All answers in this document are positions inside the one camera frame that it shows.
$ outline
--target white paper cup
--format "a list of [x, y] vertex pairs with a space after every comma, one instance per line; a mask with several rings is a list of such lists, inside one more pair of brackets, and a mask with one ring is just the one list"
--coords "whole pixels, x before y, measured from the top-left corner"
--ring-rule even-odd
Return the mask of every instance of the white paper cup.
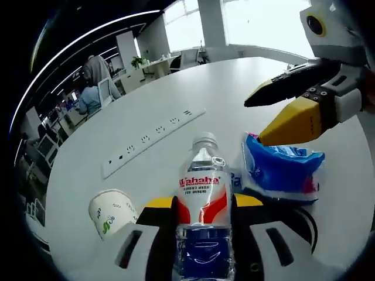
[[102, 240], [113, 235], [129, 222], [138, 219], [130, 198], [121, 190], [104, 190], [91, 199], [88, 214]]

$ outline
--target power strip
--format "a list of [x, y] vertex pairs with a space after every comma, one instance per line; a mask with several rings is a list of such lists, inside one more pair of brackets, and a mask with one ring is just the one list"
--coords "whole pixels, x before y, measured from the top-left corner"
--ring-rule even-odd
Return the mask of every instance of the power strip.
[[156, 126], [153, 130], [135, 138], [124, 150], [113, 155], [102, 164], [103, 178], [106, 179], [138, 154], [204, 113], [206, 113], [205, 109], [200, 111], [185, 110], [183, 113]]

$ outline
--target bottle cap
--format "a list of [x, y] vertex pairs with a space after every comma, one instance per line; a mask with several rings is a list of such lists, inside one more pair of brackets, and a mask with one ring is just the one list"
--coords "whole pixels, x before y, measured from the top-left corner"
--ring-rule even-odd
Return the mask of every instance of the bottle cap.
[[198, 142], [213, 142], [217, 145], [215, 135], [210, 132], [202, 132], [198, 136], [196, 136], [193, 140], [193, 145]]

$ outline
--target round table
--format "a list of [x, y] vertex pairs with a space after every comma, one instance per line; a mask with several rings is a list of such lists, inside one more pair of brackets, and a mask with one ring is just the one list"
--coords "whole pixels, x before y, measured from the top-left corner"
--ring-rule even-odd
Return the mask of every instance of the round table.
[[[178, 168], [202, 131], [215, 134], [227, 162], [240, 153], [244, 131], [260, 133], [290, 101], [245, 108], [244, 100], [286, 64], [260, 57], [192, 67], [121, 97], [97, 113], [60, 148], [46, 197], [46, 234], [62, 272], [93, 260], [101, 239], [88, 216], [101, 190], [120, 189], [140, 212], [149, 200], [178, 186]], [[147, 129], [189, 108], [206, 113], [132, 159], [107, 179], [101, 165]], [[319, 230], [314, 255], [329, 265], [349, 266], [364, 247], [374, 213], [374, 176], [369, 147], [357, 117], [304, 144], [326, 153], [325, 183], [310, 212]]]

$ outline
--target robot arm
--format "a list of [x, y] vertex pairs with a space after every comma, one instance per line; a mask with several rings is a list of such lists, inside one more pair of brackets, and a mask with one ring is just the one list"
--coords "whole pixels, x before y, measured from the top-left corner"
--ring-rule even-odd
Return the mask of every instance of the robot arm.
[[[173, 267], [177, 212], [176, 197], [154, 199], [137, 224], [124, 225], [99, 244], [90, 263], [67, 277], [72, 281], [180, 281]], [[317, 236], [312, 236], [299, 211], [273, 209], [254, 197], [234, 194], [231, 213], [235, 280], [336, 280], [342, 273], [311, 255]]]
[[367, 67], [368, 61], [372, 61], [368, 49], [347, 17], [343, 20], [343, 8], [316, 2], [301, 11], [301, 21], [319, 59], [262, 84], [245, 101], [246, 107], [254, 107], [296, 98], [260, 133], [259, 141], [264, 145], [316, 139], [356, 115], [368, 103], [368, 85], [374, 80], [374, 74]]

